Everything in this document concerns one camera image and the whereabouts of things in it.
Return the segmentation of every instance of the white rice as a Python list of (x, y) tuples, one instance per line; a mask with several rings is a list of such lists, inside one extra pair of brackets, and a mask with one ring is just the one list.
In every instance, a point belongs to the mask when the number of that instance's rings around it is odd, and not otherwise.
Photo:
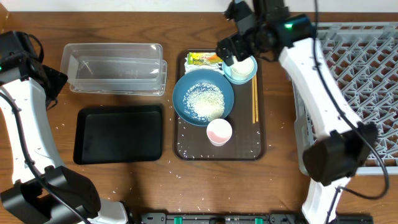
[(209, 83), (198, 83), (186, 92), (183, 102), (185, 112), (199, 121), (213, 121), (224, 113), (224, 95), (221, 90)]

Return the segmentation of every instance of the black rectangular tray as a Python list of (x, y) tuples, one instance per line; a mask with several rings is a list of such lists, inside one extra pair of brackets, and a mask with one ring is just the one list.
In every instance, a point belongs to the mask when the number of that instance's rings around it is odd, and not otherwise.
[[(214, 52), (214, 50), (190, 49), (182, 52), (178, 57), (177, 80), (185, 74), (185, 57), (189, 52)], [(213, 146), (207, 138), (206, 127), (186, 123), (175, 113), (173, 144), (177, 157), (188, 161), (255, 161), (266, 153), (261, 63), (257, 64), (259, 121), (252, 123), (252, 81), (243, 85), (231, 84), (235, 97), (234, 106), (225, 118), (232, 125), (231, 139), (224, 146)]]
[(155, 161), (161, 155), (160, 106), (100, 106), (78, 113), (75, 163)]

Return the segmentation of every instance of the brown tray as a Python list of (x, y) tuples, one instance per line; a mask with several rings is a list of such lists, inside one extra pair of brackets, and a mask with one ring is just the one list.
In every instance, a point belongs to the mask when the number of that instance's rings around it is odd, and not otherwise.
[[(185, 57), (189, 52), (214, 52), (191, 49), (178, 56), (177, 78), (185, 74)], [(252, 81), (243, 85), (231, 84), (234, 106), (225, 118), (233, 129), (232, 138), (221, 147), (213, 146), (206, 135), (206, 127), (186, 123), (175, 112), (174, 153), (184, 160), (202, 161), (255, 161), (266, 153), (264, 101), (262, 99), (261, 64), (257, 69), (258, 122), (252, 122)]]

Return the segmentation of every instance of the green clip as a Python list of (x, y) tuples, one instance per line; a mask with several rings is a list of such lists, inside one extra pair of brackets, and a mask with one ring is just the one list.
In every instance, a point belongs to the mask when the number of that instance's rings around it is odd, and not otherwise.
[(254, 219), (254, 224), (262, 224), (263, 222), (264, 222), (264, 220), (262, 218), (255, 218)]
[(182, 224), (182, 217), (175, 217), (174, 224)]

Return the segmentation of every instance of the white cup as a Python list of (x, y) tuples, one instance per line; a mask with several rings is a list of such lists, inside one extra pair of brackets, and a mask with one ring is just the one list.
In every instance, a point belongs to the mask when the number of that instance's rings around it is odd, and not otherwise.
[(214, 146), (223, 146), (231, 139), (232, 126), (224, 119), (214, 119), (207, 126), (206, 133)]
[(252, 58), (248, 57), (242, 62), (239, 62), (234, 56), (233, 60), (234, 64), (230, 66), (231, 78), (235, 81), (247, 80), (254, 69), (254, 62)]

